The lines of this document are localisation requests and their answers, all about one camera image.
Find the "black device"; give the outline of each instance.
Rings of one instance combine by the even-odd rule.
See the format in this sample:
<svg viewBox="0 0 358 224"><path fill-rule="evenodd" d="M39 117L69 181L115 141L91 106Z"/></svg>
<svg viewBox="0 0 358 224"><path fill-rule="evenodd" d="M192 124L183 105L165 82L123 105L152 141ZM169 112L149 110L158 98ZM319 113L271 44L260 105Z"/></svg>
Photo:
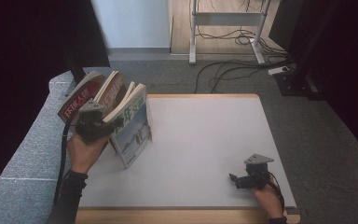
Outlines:
<svg viewBox="0 0 358 224"><path fill-rule="evenodd" d="M229 174L231 181L235 183L237 189L251 189L258 188L262 189L266 185L270 185L276 192L278 199L281 202L282 210L284 210L284 198L281 193L281 189L270 181L270 176L275 176L269 172L267 162L274 161L271 158L253 154L246 161L246 172L247 176L236 177L235 175Z"/></svg>
<svg viewBox="0 0 358 224"><path fill-rule="evenodd" d="M87 142L95 142L97 139L113 133L115 128L122 126L123 119L103 122L103 105L99 105L92 99L89 99L79 109L76 133L82 136Z"/></svg>

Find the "power strip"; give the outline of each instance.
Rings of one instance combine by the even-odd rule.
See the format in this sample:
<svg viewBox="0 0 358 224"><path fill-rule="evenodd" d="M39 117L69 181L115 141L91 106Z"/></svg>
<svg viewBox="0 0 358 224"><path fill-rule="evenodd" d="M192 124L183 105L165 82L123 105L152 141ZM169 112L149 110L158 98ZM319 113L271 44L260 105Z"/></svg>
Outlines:
<svg viewBox="0 0 358 224"><path fill-rule="evenodd" d="M278 68L269 69L268 74L270 76L273 76L273 75L277 75L277 74L284 73L284 72L287 72L287 71L289 71L289 68L284 66L284 67L278 67Z"/></svg>

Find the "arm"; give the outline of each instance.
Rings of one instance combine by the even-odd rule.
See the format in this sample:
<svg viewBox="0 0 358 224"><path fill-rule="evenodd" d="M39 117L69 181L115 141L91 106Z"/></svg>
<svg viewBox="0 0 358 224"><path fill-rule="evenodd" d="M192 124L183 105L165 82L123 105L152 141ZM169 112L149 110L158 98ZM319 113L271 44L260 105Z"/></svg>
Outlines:
<svg viewBox="0 0 358 224"><path fill-rule="evenodd" d="M269 224L286 223L286 217L283 215L281 202L278 199L275 190L270 185L266 185L262 189L249 190L254 194L260 207L268 213Z"/></svg>
<svg viewBox="0 0 358 224"><path fill-rule="evenodd" d="M86 143L78 134L68 141L71 170L62 181L61 195L55 204L47 223L75 223L81 191L86 187L85 180L91 166L101 155L101 149L109 136L94 143Z"/></svg>

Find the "wooden table edge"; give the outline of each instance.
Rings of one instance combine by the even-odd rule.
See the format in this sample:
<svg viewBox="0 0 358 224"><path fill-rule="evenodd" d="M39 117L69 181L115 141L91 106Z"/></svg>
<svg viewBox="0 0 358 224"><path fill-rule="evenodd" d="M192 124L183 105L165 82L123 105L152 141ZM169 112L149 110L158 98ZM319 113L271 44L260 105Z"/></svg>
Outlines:
<svg viewBox="0 0 358 224"><path fill-rule="evenodd" d="M287 223L297 224L300 214L287 215ZM76 223L120 224L255 224L268 223L264 210L249 209L112 209L79 208Z"/></svg>
<svg viewBox="0 0 358 224"><path fill-rule="evenodd" d="M231 94L147 94L147 98L259 98L254 93Z"/></svg>

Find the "desk leg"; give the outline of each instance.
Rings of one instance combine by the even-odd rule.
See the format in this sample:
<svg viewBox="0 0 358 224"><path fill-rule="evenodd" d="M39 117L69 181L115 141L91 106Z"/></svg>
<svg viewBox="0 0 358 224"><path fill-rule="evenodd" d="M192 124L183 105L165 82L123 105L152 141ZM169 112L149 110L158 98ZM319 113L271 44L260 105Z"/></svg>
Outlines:
<svg viewBox="0 0 358 224"><path fill-rule="evenodd" d="M259 64L266 63L264 61L263 55L260 52L260 49L258 48L258 45L255 44L255 40L253 38L251 38L251 43L252 43L252 49L255 52L255 57L257 58L258 63Z"/></svg>
<svg viewBox="0 0 358 224"><path fill-rule="evenodd" d="M191 39L190 39L190 52L188 53L189 63L196 63L196 16L197 16L197 0L193 0L193 11L191 12Z"/></svg>

